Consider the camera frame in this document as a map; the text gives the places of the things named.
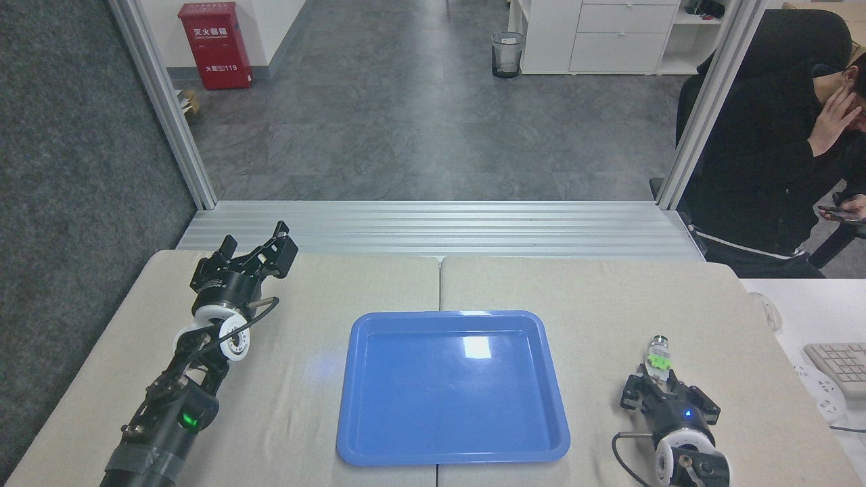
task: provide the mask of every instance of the hand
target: hand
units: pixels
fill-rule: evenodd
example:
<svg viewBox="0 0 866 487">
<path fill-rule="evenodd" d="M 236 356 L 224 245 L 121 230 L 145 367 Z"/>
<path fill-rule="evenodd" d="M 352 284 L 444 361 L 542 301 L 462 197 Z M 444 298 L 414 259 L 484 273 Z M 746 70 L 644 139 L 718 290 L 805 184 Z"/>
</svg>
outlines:
<svg viewBox="0 0 866 487">
<path fill-rule="evenodd" d="M 856 194 L 853 197 L 844 200 L 839 205 L 839 208 L 848 213 L 854 213 L 863 220 L 866 218 L 866 194 Z M 824 210 L 818 210 L 818 214 L 825 220 L 836 221 Z"/>
<path fill-rule="evenodd" d="M 824 103 L 808 139 L 813 156 L 829 151 L 842 131 L 862 112 L 863 109 L 857 106 L 846 114 L 855 98 L 854 93 L 842 85 Z"/>
</svg>

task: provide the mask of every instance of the black jacket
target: black jacket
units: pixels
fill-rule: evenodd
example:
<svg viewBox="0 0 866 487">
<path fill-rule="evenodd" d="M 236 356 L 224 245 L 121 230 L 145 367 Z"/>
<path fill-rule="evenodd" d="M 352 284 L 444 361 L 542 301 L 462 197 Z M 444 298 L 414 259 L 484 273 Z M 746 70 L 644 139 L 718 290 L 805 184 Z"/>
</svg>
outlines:
<svg viewBox="0 0 866 487">
<path fill-rule="evenodd" d="M 866 193 L 866 133 L 845 132 L 813 157 L 807 139 L 821 113 L 813 63 L 738 81 L 728 95 L 685 201 L 701 231 L 790 254 L 818 222 L 813 205 L 839 182 Z"/>
</svg>

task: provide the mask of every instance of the smartphone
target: smartphone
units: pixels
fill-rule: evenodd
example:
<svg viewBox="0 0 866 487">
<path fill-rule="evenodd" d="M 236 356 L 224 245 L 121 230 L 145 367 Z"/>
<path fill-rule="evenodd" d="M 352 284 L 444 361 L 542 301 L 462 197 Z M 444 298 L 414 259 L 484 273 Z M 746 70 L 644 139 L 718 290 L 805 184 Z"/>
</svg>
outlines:
<svg viewBox="0 0 866 487">
<path fill-rule="evenodd" d="M 818 205 L 819 210 L 824 210 L 830 215 L 830 219 L 842 222 L 846 224 L 866 224 L 866 218 L 860 218 L 856 213 L 851 213 L 849 211 L 845 211 L 838 206 L 821 206 Z"/>
</svg>

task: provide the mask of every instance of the table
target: table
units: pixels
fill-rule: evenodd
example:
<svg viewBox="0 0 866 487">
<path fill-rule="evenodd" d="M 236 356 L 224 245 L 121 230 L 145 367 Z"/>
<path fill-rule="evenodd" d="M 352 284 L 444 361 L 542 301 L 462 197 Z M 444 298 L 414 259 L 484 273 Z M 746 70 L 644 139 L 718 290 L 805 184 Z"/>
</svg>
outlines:
<svg viewBox="0 0 866 487">
<path fill-rule="evenodd" d="M 207 252 L 167 250 L 141 272 L 7 487 L 99 485 L 144 388 L 168 365 L 175 333 L 192 319 L 189 288 Z M 262 295 L 280 305 L 250 330 L 220 412 L 200 432 L 181 487 L 436 485 L 436 467 L 360 468 L 335 450 L 349 330 L 371 311 L 439 308 L 439 262 L 404 256 L 298 255 Z"/>
<path fill-rule="evenodd" d="M 654 334 L 670 339 L 680 380 L 721 407 L 712 429 L 736 485 L 858 482 L 763 313 L 726 266 L 448 257 L 442 290 L 444 310 L 525 308 L 546 324 L 572 448 L 549 464 L 443 465 L 440 487 L 633 485 L 610 441 L 615 432 L 648 431 L 618 401 Z M 640 446 L 624 458 L 647 477 L 652 447 Z"/>
<path fill-rule="evenodd" d="M 809 343 L 866 342 L 866 280 L 743 279 L 752 292 L 768 296 L 782 316 L 776 340 L 794 365 L 813 365 L 803 351 Z M 848 400 L 846 418 L 836 425 L 866 428 L 866 400 Z M 866 438 L 834 431 L 863 485 L 866 485 Z"/>
<path fill-rule="evenodd" d="M 99 483 L 119 426 L 190 320 L 187 283 L 205 255 L 171 250 L 151 259 L 9 487 Z M 680 378 L 721 406 L 713 431 L 736 484 L 857 481 L 763 315 L 718 264 L 449 256 L 440 269 L 435 258 L 300 254 L 286 279 L 265 282 L 263 295 L 281 304 L 252 330 L 248 357 L 232 365 L 218 394 L 221 412 L 193 445 L 181 487 L 630 485 L 610 441 L 615 432 L 646 431 L 641 415 L 618 400 L 657 333 L 671 339 Z M 527 309 L 546 324 L 572 432 L 565 457 L 438 469 L 343 462 L 336 430 L 355 319 L 371 311 L 493 308 Z M 642 474 L 651 472 L 651 445 L 623 443 L 622 453 Z"/>
</svg>

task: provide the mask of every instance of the red fire extinguisher box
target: red fire extinguisher box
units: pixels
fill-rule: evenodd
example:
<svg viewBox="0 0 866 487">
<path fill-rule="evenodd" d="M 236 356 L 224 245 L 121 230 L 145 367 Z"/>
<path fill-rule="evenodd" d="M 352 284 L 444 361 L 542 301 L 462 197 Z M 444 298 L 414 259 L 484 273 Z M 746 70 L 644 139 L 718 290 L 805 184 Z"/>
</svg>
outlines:
<svg viewBox="0 0 866 487">
<path fill-rule="evenodd" d="M 185 3 L 178 12 L 204 89 L 249 88 L 253 71 L 234 2 Z"/>
</svg>

